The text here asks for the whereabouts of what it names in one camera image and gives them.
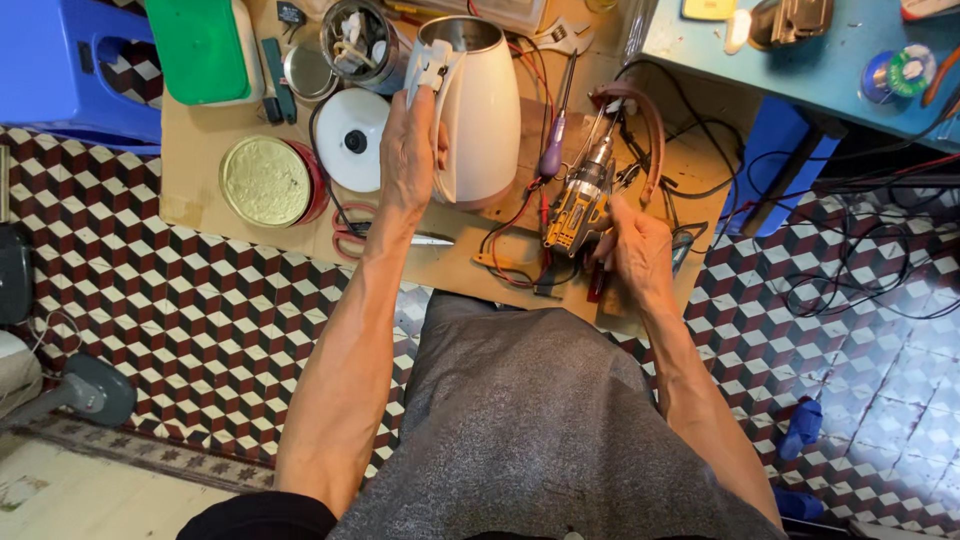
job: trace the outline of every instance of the gray shirt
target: gray shirt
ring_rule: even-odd
[[[428,320],[405,399],[399,447],[330,538],[785,537],[565,310]]]

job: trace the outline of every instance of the purple screwdriver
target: purple screwdriver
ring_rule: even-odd
[[[566,100],[570,98],[570,85],[573,84],[573,68],[577,66],[577,51],[573,51],[570,58],[570,71],[566,74],[566,89],[564,91],[564,105],[553,119],[550,127],[550,137],[547,138],[546,150],[540,156],[540,176],[546,182],[560,172],[561,147],[564,145],[564,128],[566,127]]]

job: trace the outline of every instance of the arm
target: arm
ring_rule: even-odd
[[[656,353],[660,414],[720,485],[783,528],[763,465],[701,361],[673,298],[669,228],[620,197],[611,199],[611,210],[615,234],[605,236],[594,257],[608,270],[615,266],[640,306]]]
[[[419,91],[409,114],[405,107],[400,92],[380,145],[367,245],[300,376],[276,457],[276,489],[313,497],[337,519],[360,488],[387,405],[396,292],[432,189],[433,92]]]

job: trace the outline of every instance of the green plastic container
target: green plastic container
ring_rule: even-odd
[[[146,8],[163,82],[174,99],[184,105],[259,100],[254,94],[263,93],[263,75],[255,41],[252,55],[244,54],[242,39],[252,39],[252,29],[242,2],[148,0]]]

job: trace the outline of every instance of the hand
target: hand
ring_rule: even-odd
[[[608,272],[615,268],[641,309],[647,311],[664,302],[673,306],[670,228],[630,208],[619,195],[611,197],[610,210],[613,230],[597,244],[592,261],[603,260]]]
[[[434,108],[434,93],[428,86],[418,88],[410,110],[407,110],[407,90],[397,92],[380,140],[380,203],[411,211],[418,218],[430,202],[433,191],[434,155],[430,128]],[[443,169],[449,147],[443,123],[438,136],[438,162]]]

